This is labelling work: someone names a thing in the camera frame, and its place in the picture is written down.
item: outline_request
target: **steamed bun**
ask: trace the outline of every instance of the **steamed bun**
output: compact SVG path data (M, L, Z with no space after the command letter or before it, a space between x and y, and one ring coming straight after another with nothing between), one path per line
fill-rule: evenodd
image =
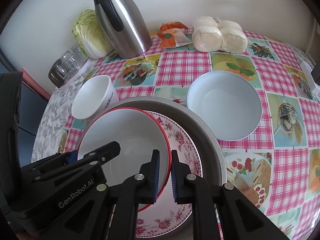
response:
M231 28L235 28L235 29L243 31L241 26L238 23L228 21L228 20L221 21L221 22L219 22L218 25L219 25L219 30L222 30L225 27L231 27Z
M193 28L196 29L201 25L209 25L218 28L218 23L210 16L201 16L193 20Z
M247 36L236 28L225 27L221 29L222 45L221 50L230 53L242 53L247 49Z
M192 34L193 46L201 52L219 50L222 45L221 31L210 25L197 27Z

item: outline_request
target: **white cup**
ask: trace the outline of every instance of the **white cup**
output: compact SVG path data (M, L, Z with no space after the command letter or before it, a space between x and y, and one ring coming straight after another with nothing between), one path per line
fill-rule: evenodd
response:
M95 76L80 88L73 101L71 114L76 119L90 120L118 101L119 97L111 78L107 75Z

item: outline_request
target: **white object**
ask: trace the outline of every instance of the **white object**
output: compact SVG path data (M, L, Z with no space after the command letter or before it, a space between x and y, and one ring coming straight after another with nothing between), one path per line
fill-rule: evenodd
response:
M315 38L316 32L320 35L320 26L316 20L316 18L314 18L313 20L313 27L312 27L312 32L311 32L311 38L309 39L309 43L308 43L308 47L306 49L306 54L307 56L311 59L311 62L316 65L315 60L313 59L313 57L310 55L310 51L313 45L313 40Z
M219 22L219 30L222 30L225 27L236 28L238 30L243 31L241 26L236 22L232 22L232 21L228 21L228 20L223 20L223 21Z
M222 45L221 31L214 26L201 25L192 34L193 46L201 52L219 50Z
M160 151L158 197L166 185L171 167L171 151L161 125L151 115L135 108L116 108L95 118L86 128L78 146L78 160L109 142L120 144L120 154L102 166L107 184L114 186L139 173Z
M248 39L241 30L232 27L224 27L221 29L221 33L221 50L241 54L247 49Z
M318 95L320 93L320 86L316 84L311 75L311 71L313 68L305 61L302 61L302 63L300 64L300 68L302 69L307 79L311 92L313 92L315 95Z
M111 78L107 75L95 76L80 88L73 101L71 114L76 119L90 119L118 101Z
M258 127L262 107L253 86L228 71L198 77L187 94L187 107L210 127L217 139L236 141Z
M188 164L191 173L203 177L203 169L201 166L201 160L198 151L186 131L175 121L162 114L149 111L146 112L148 114L151 114L155 119L159 120L168 137L170 149L177 150L179 161L181 163ZM172 136L172 134L178 135L179 141L175 136ZM159 223L167 219L168 214L173 212L175 215L179 215L179 219L171 220L171 223L168 224L168 227L159 227ZM138 213L137 221L139 221L139 219L144 220L143 225L145 225L145 228L147 230L137 230L136 237L145 238L167 234L182 225L182 223L185 222L186 219L190 216L191 212L192 207L189 206L189 204L178 205L177 203L175 203L172 194L172 181L171 179L169 179L161 196L157 199L157 202L154 205L151 205L146 210Z
M193 20L193 29L198 28L201 25L209 25L218 28L218 23L210 16L201 16Z

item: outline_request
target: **blue cabinet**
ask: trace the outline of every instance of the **blue cabinet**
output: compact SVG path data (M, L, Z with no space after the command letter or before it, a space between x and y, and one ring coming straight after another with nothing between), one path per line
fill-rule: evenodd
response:
M8 72L0 63L0 73ZM47 103L38 94L22 84L18 132L18 151L21 167L31 163L33 145Z

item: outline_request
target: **carafe handle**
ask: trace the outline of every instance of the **carafe handle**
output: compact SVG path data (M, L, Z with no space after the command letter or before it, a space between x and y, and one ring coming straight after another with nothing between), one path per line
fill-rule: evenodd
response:
M111 0L98 0L102 9L104 10L106 16L108 17L111 26L117 31L120 32L123 29L123 22L119 17L113 3Z

